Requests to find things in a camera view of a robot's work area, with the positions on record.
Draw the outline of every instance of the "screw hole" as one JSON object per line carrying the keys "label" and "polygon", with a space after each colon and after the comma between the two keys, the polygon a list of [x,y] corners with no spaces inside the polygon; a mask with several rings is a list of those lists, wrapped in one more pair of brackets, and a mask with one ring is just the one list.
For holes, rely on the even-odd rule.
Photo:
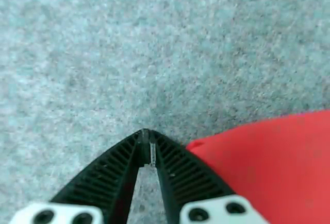
{"label": "screw hole", "polygon": [[203,220],[207,220],[208,218],[209,218],[208,213],[200,208],[192,209],[189,212],[189,219],[191,221],[203,221]]}
{"label": "screw hole", "polygon": [[33,223],[34,224],[47,224],[52,221],[54,217],[54,212],[51,210],[44,210],[40,212],[36,217],[34,218]]}
{"label": "screw hole", "polygon": [[242,214],[246,212],[245,208],[236,202],[227,204],[226,209],[230,214]]}
{"label": "screw hole", "polygon": [[81,213],[77,215],[74,219],[72,224],[91,224],[93,217],[88,213]]}

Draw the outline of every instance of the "red fabric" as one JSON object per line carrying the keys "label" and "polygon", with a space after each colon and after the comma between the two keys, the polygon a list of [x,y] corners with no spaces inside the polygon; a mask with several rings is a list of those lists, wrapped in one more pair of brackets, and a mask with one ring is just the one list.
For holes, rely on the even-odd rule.
{"label": "red fabric", "polygon": [[330,223],[330,110],[244,125],[187,149],[270,223]]}

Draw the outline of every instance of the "gray carpet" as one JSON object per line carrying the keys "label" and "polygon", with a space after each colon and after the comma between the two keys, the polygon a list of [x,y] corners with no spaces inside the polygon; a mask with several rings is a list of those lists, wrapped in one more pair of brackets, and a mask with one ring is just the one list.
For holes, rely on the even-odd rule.
{"label": "gray carpet", "polygon": [[[330,108],[330,0],[0,0],[0,223],[140,128]],[[166,223],[141,172],[129,223]]]}

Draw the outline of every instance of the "red cloth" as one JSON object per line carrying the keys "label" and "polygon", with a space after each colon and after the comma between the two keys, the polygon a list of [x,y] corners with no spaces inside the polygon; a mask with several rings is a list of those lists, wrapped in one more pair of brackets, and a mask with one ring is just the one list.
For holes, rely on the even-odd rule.
{"label": "red cloth", "polygon": [[330,110],[243,125],[187,149],[270,223],[330,223]]}

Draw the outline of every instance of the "black plastic part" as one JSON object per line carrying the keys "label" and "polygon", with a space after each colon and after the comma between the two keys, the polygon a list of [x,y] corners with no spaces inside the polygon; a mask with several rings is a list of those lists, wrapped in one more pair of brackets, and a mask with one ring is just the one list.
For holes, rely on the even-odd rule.
{"label": "black plastic part", "polygon": [[117,143],[89,164],[51,202],[99,207],[105,224],[127,222],[139,167],[156,167],[168,223],[179,223],[180,210],[192,201],[234,194],[197,156],[168,137],[142,129]]}

